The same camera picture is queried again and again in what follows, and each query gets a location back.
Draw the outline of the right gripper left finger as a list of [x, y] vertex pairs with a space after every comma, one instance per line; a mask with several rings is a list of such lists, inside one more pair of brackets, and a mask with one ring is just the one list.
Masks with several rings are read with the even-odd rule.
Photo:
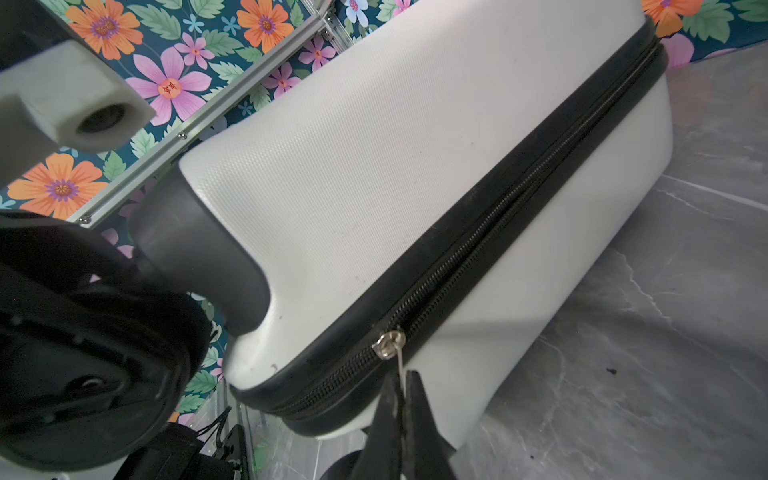
[[397, 372], [387, 375], [365, 446], [351, 472], [353, 480], [397, 480], [403, 458], [404, 396]]

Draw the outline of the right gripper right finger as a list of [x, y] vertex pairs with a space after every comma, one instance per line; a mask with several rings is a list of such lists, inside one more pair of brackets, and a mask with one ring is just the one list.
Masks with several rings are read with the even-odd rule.
[[403, 476], [456, 480], [442, 444], [421, 376], [407, 371], [403, 410]]

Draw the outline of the white hard-shell suitcase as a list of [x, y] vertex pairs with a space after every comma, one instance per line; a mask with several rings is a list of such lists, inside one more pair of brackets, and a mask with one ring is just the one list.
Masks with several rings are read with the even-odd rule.
[[[1, 73], [79, 39], [1, 6]], [[1, 475], [113, 479], [198, 384], [294, 433], [366, 434], [420, 374], [449, 460], [671, 156], [667, 55], [636, 1], [419, 1], [188, 150], [134, 208], [131, 255], [66, 209], [99, 170], [58, 151], [1, 214]], [[124, 79], [155, 113], [206, 89], [178, 50]], [[32, 206], [50, 202], [51, 216]]]

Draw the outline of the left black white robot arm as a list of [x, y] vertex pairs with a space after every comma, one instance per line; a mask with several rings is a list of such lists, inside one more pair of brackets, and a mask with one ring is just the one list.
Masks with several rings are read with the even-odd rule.
[[245, 430], [235, 425], [225, 439], [214, 431], [215, 450], [202, 452], [204, 443], [191, 428], [171, 423], [149, 444], [130, 454], [114, 480], [233, 480], [254, 479], [248, 464]]

